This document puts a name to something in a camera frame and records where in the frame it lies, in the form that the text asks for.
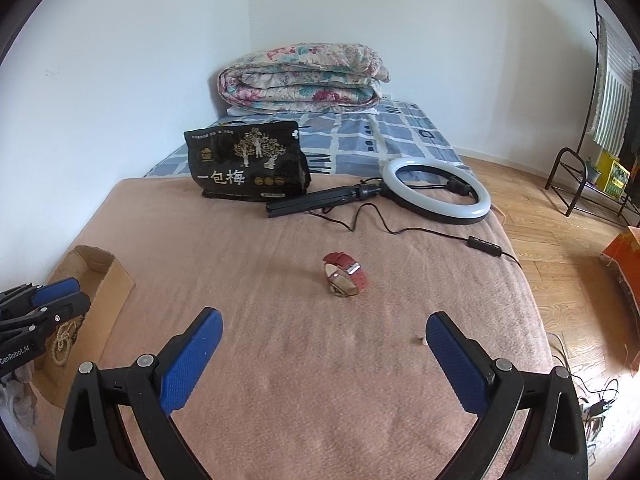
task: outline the ring light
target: ring light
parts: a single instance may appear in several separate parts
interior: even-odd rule
[[[398,178],[398,173],[404,171],[423,171],[445,178],[455,177],[471,187],[470,194],[476,199],[476,203],[452,204],[423,195]],[[491,197],[476,178],[441,160],[408,156],[396,158],[389,161],[382,170],[382,180],[384,182],[382,196],[390,198],[398,205],[419,215],[447,224],[475,224],[481,221],[491,209]]]

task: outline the blue gripper pad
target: blue gripper pad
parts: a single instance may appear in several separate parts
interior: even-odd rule
[[[221,339],[222,314],[212,309],[162,377],[160,405],[166,416],[187,403]]]
[[[476,365],[435,314],[427,320],[426,336],[464,410],[483,416],[489,406],[487,383]]]
[[[59,300],[75,292],[80,292],[80,283],[75,278],[67,278],[50,285],[41,286],[31,299],[34,308]]]

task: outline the tree illustration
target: tree illustration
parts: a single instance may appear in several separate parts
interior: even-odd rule
[[[262,142],[262,154],[269,157],[269,160],[264,163],[264,167],[267,170],[273,170],[276,159],[285,153],[287,153],[287,150],[276,139],[269,137],[265,142]]]
[[[242,157],[242,165],[245,168],[249,167],[249,155],[253,155],[255,153],[254,144],[244,137],[240,142],[234,145],[234,154]]]
[[[254,145],[255,156],[260,158],[265,155],[262,150],[265,142],[268,142],[269,136],[262,133],[259,128],[251,128],[251,131],[244,134],[244,138],[249,140]]]

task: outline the black snack bag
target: black snack bag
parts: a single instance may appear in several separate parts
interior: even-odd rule
[[[296,121],[212,126],[184,139],[191,176],[207,198],[269,202],[305,194],[311,182]]]

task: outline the baseboard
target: baseboard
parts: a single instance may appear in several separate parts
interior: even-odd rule
[[[485,162],[493,162],[494,164],[500,164],[501,166],[506,166],[507,168],[513,168],[514,170],[524,171],[525,173],[531,173],[537,176],[543,176],[545,178],[549,176],[548,173],[537,170],[536,168],[526,166],[525,164],[520,164],[519,162],[513,162],[512,160],[501,158],[500,156],[493,156],[487,153],[475,152],[474,150],[468,150],[466,148],[453,149],[458,155],[470,156],[471,158],[477,158],[479,160],[484,160]]]

